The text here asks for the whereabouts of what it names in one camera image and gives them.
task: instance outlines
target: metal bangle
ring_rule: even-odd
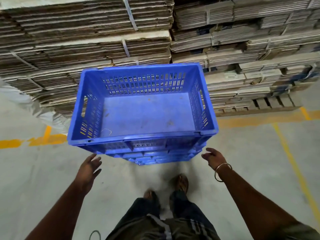
[[[218,182],[223,182],[222,180],[220,181],[220,180],[218,180],[217,179],[217,170],[218,170],[218,168],[221,166],[221,165],[224,165],[224,164],[226,164],[226,165],[228,165],[231,169],[232,169],[232,166],[229,164],[229,163],[222,163],[222,164],[220,164],[216,169],[215,169],[215,172],[214,172],[214,178],[216,179],[216,181],[218,181]]]

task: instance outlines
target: dark pants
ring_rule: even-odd
[[[215,231],[214,226],[202,213],[199,207],[195,203],[190,202],[186,194],[181,190],[174,191],[170,195],[170,209],[172,210],[174,218],[193,219]],[[124,223],[129,222],[134,218],[143,217],[147,214],[160,218],[160,209],[157,207],[156,203],[149,199],[137,198],[115,228],[122,226]]]

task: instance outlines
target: leg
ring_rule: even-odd
[[[186,193],[189,182],[186,176],[179,175],[176,190],[170,195],[170,209],[174,218],[192,219],[201,222],[205,227],[215,231],[214,226],[202,213],[199,207],[188,200]]]
[[[121,218],[115,229],[122,226],[126,222],[152,214],[160,218],[160,202],[156,193],[152,190],[147,190],[143,198],[137,198],[127,213]]]

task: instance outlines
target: person's left hand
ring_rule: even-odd
[[[94,159],[96,155],[93,153],[86,158],[74,179],[74,184],[85,194],[89,193],[94,184],[94,179],[101,172],[101,169],[97,170],[102,164],[101,157]]]

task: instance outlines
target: crate rim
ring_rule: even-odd
[[[209,129],[209,130],[197,130],[197,131],[182,131],[182,132],[165,132],[165,133],[148,133],[148,134],[135,134],[135,135],[126,135],[126,136],[111,136],[111,137],[100,137],[100,138],[87,138],[87,139],[80,139],[80,140],[72,140],[72,134],[74,131],[75,127],[75,120],[77,118],[78,110],[79,110],[79,103],[80,100],[77,99],[74,105],[74,111],[71,117],[71,123],[69,126],[68,130],[68,135],[67,135],[67,141],[69,145],[77,145],[80,146],[80,144],[85,144],[85,145],[95,145],[95,144],[100,144],[103,142],[117,142],[117,141],[126,141],[126,140],[145,140],[145,139],[160,139],[164,137],[183,137],[183,136],[206,136],[206,135],[215,135],[219,132],[219,127],[218,127],[218,122],[217,118],[214,113],[214,108],[212,106],[211,100],[210,100],[210,94],[208,91],[208,88],[206,86],[206,79],[205,75],[203,73],[202,66],[200,63],[174,63],[174,64],[161,64],[161,65],[134,65],[134,66],[117,66],[117,67],[105,67],[102,69],[98,68],[85,68],[81,72],[80,76],[80,82],[79,82],[79,88],[77,92],[77,98],[82,97],[83,93],[83,80],[85,78],[85,72],[87,71],[104,71],[104,70],[112,70],[112,69],[125,69],[125,70],[136,70],[140,69],[141,67],[148,67],[148,68],[159,68],[159,66],[162,67],[191,67],[191,66],[197,66],[199,73],[200,73],[200,79],[202,84],[205,84],[202,93],[205,93],[205,96],[203,96],[204,103],[211,105],[207,106],[209,113],[210,113],[210,118],[212,119],[212,124],[214,129]]]

